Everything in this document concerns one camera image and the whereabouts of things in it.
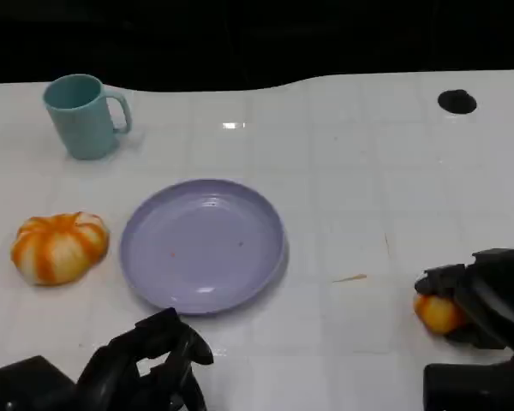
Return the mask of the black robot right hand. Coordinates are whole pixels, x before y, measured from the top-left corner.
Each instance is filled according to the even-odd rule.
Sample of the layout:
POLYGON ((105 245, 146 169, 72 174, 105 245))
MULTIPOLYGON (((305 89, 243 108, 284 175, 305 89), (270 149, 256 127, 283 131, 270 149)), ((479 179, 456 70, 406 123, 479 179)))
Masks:
POLYGON ((514 352, 514 250, 490 248, 469 265, 426 269, 415 282, 414 311, 453 344, 514 352))

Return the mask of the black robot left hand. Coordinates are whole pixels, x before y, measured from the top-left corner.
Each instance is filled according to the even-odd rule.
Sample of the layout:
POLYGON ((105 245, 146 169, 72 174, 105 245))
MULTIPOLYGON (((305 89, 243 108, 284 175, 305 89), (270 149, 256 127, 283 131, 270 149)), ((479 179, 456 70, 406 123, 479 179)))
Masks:
POLYGON ((167 308, 93 354, 76 383, 76 408, 206 410, 194 363, 210 366, 211 348, 174 308, 167 308))

